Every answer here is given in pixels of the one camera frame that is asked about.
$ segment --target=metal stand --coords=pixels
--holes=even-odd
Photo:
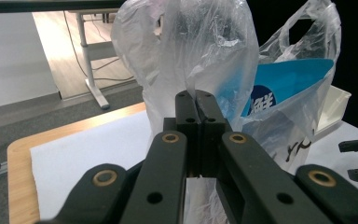
[[[104,98],[100,89],[98,89],[98,87],[95,85],[94,75],[92,73],[92,68],[91,68],[91,61],[116,57],[117,55],[113,47],[113,44],[110,41],[95,43],[95,44],[87,43],[86,33],[84,28],[85,21],[83,20],[83,15],[90,14],[90,13],[93,12],[88,12],[87,10],[76,12],[77,26],[80,34],[80,45],[83,49],[83,56],[86,63],[86,73],[88,77],[86,78],[86,84],[87,87],[89,88],[89,91],[91,91],[92,95],[94,96],[95,100],[97,100],[101,109],[108,109],[110,106],[109,103]]]

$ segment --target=table leg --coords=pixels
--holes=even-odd
[[[106,99],[104,98],[100,89],[98,89],[98,87],[95,85],[95,82],[94,82],[94,75],[92,73],[92,68],[91,68],[89,46],[88,46],[87,40],[86,40],[83,16],[80,13],[76,13],[76,18],[77,18],[77,25],[78,25],[78,29],[79,29],[79,33],[80,33],[80,45],[83,49],[83,56],[84,56],[84,60],[86,63],[86,73],[87,73],[87,77],[88,77],[88,78],[86,78],[87,87],[91,91],[95,100],[97,100],[101,109],[107,109],[107,108],[109,108],[110,105],[106,101]]]

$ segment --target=wooden table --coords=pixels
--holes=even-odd
[[[40,219],[36,186],[32,173],[30,151],[32,147],[65,137],[72,133],[79,133],[116,119],[123,119],[143,110],[145,110],[145,104],[140,103],[50,131],[31,135],[13,142],[7,148],[8,208],[10,223],[35,223]]]

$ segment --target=plastic bag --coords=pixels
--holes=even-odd
[[[164,14],[161,37],[155,34]],[[115,18],[117,55],[144,87],[153,134],[172,118],[174,96],[212,93],[234,130],[251,93],[258,61],[252,14],[244,0],[126,1]]]
[[[313,20],[307,33],[294,45],[289,30],[298,20]],[[309,0],[260,47],[260,63],[324,58],[337,61],[340,52],[340,19],[328,0]],[[307,158],[321,116],[324,98],[335,66],[316,84],[293,97],[243,118],[242,131],[250,134],[283,168],[294,173]]]

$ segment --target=black cable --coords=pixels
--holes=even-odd
[[[105,38],[103,38],[103,36],[101,36],[100,29],[98,29],[97,25],[94,23],[94,19],[92,18],[92,15],[90,15],[90,16],[91,16],[92,24],[94,24],[94,26],[95,26],[95,28],[97,29],[98,34],[100,35],[100,37],[101,37],[104,41],[107,41]]]
[[[111,63],[113,63],[113,62],[115,62],[115,61],[118,61],[118,60],[119,60],[119,58],[116,58],[116,59],[114,59],[112,62],[106,63],[106,64],[102,65],[101,67],[93,68],[92,70],[94,70],[94,71],[100,70],[101,68],[103,68],[103,67],[105,67],[105,66],[107,66],[107,65],[109,65],[109,64],[111,64]]]
[[[124,78],[124,79],[115,79],[115,78],[107,78],[107,77],[98,77],[98,78],[94,78],[94,80],[109,80],[109,81],[127,81],[127,80],[130,80],[132,79],[133,76],[131,77],[127,77],[127,78]]]
[[[79,65],[81,71],[83,72],[83,75],[86,77],[87,74],[84,72],[82,66],[80,65],[79,59],[77,58],[77,54],[76,54],[76,50],[75,50],[75,46],[74,46],[74,40],[72,39],[72,33],[71,33],[71,30],[69,29],[68,20],[66,19],[65,11],[63,11],[63,16],[65,17],[66,28],[68,29],[69,38],[71,39],[72,49],[74,50],[74,54],[75,54],[75,57],[76,57],[76,60],[77,60],[77,64]]]
[[[75,46],[74,46],[74,40],[72,39],[72,33],[71,33],[71,29],[69,29],[69,24],[68,24],[68,20],[66,19],[66,13],[65,13],[65,11],[63,11],[63,16],[65,17],[66,29],[68,30],[69,38],[71,39],[71,45],[72,45],[72,49],[73,49],[74,54],[75,54],[75,57],[76,57],[77,64],[79,65],[79,68],[81,69],[83,75],[84,75],[85,77],[87,77],[87,74],[84,72],[83,67],[82,67],[81,64],[80,64],[80,61],[79,61],[79,59],[77,58],[77,54],[76,54],[76,50],[75,50]],[[114,59],[114,60],[113,60],[112,62],[110,62],[110,63],[113,63],[113,62],[118,61],[118,60],[119,60],[119,58]],[[94,68],[91,68],[91,69],[92,69],[92,70],[99,70],[99,69],[101,69],[101,68],[107,66],[107,65],[110,64],[110,63],[106,63],[106,64],[102,65],[101,67],[98,67],[98,68],[95,68],[95,69],[94,69]],[[126,81],[126,80],[129,80],[129,79],[131,79],[131,78],[133,78],[133,76],[128,77],[128,78],[123,78],[123,79],[114,79],[114,78],[108,78],[108,77],[100,77],[100,78],[94,78],[94,80]]]

